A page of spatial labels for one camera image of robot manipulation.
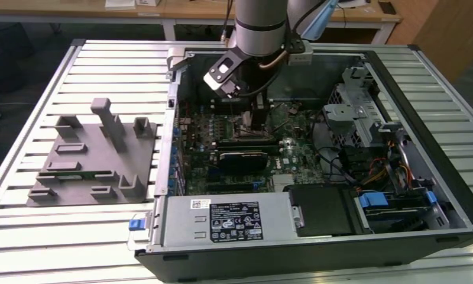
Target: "cable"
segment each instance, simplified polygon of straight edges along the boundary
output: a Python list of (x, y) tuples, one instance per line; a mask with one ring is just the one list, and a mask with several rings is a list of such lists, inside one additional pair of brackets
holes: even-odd
[(230, 8), (233, 7), (233, 0), (228, 0), (226, 3), (226, 17), (224, 19), (224, 25), (222, 25), (222, 34), (221, 34), (221, 41), (225, 41), (226, 39), (226, 27), (228, 27), (228, 20), (229, 20), (229, 14), (230, 14)]
[(268, 69), (273, 68), (273, 66), (277, 65), (280, 61), (282, 61), (282, 59), (286, 57), (286, 55), (288, 55), (288, 52), (284, 50), (281, 52), (281, 54), (278, 54), (277, 58), (274, 58), (270, 63), (268, 63), (268, 64), (260, 63), (260, 69), (268, 70)]
[(345, 8), (337, 4), (338, 8), (341, 9), (341, 12), (344, 13), (344, 28), (346, 28), (346, 17), (345, 17)]
[(348, 183), (350, 183), (352, 185), (360, 186), (361, 183), (341, 169), (341, 167), (338, 167), (337, 164), (332, 163), (321, 154), (317, 154), (317, 155), (318, 155), (318, 157), (320, 157), (326, 163), (329, 163), (329, 164), (333, 166), (333, 168), (337, 169), (337, 171), (340, 172), (340, 174), (344, 175), (344, 177), (345, 177)]
[(33, 102), (5, 102), (0, 105), (37, 105)]
[(321, 2), (318, 2), (312, 8), (310, 10), (306, 11), (306, 13), (300, 17), (298, 21), (296, 22), (294, 26), (293, 26), (293, 32), (297, 32), (298, 26), (301, 25), (302, 21), (306, 19), (308, 16), (310, 16), (310, 14), (314, 12), (314, 10), (318, 9), (318, 7), (321, 7), (321, 5), (324, 4), (325, 0), (321, 0)]
[(276, 80), (276, 78), (278, 77), (278, 74), (281, 73), (281, 68), (278, 67), (278, 70), (276, 71), (276, 73), (273, 74), (272, 78), (269, 78), (268, 82), (257, 89), (254, 90), (253, 92), (250, 93), (240, 93), (238, 94), (238, 97), (241, 98), (246, 98), (249, 96), (254, 96), (257, 95), (260, 92), (262, 92), (268, 87), (269, 85), (273, 83), (273, 81)]
[(278, 125), (278, 126), (272, 130), (270, 134), (273, 134), (278, 129), (281, 129), (281, 128), (284, 127), (284, 125), (285, 125), (288, 122), (289, 122), (289, 120), (284, 121), (284, 122), (281, 123), (281, 125)]
[(386, 158), (376, 158), (372, 163), (369, 164), (369, 176), (372, 175), (372, 172), (373, 172), (373, 164), (376, 161), (382, 161), (382, 160), (386, 160)]

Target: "warning label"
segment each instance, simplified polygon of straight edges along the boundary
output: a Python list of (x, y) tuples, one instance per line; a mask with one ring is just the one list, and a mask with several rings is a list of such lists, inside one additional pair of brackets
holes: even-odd
[(210, 240), (262, 240), (258, 202), (210, 204)]

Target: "blue latch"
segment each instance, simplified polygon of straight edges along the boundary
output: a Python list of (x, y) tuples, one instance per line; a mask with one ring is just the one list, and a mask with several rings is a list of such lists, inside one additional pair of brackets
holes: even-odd
[(428, 191), (425, 195), (428, 196), (429, 203), (434, 204), (437, 202), (434, 193), (432, 191)]
[(145, 218), (129, 220), (128, 229), (130, 231), (145, 231)]
[(173, 137), (178, 137), (180, 136), (180, 129), (177, 127), (173, 127)]
[(364, 195), (360, 196), (360, 203), (361, 207), (369, 207), (369, 206), (388, 206), (388, 199), (385, 198), (384, 193), (381, 192), (370, 192), (365, 193)]

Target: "aluminum extrusion table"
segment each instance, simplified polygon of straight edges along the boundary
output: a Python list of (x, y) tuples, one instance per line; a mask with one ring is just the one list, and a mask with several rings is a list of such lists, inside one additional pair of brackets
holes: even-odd
[[(144, 204), (29, 208), (36, 182), (57, 132), (56, 119), (76, 114), (97, 123), (94, 97), (112, 101), (122, 122), (146, 116), (162, 122), (166, 108), (166, 51), (172, 47), (220, 47), (220, 43), (92, 41), (72, 46), (0, 168), (0, 283), (160, 283), (128, 250), (128, 220), (150, 211)], [(361, 45), (318, 44), (313, 49), (350, 50)], [(420, 51), (372, 46), (454, 167), (473, 191), (473, 110)], [(384, 102), (393, 115), (390, 105)], [(156, 149), (161, 148), (161, 131)], [(156, 179), (154, 154), (149, 181)], [(138, 241), (148, 236), (134, 235)], [(250, 277), (217, 283), (473, 283), (473, 245), (441, 251), (396, 267)]]

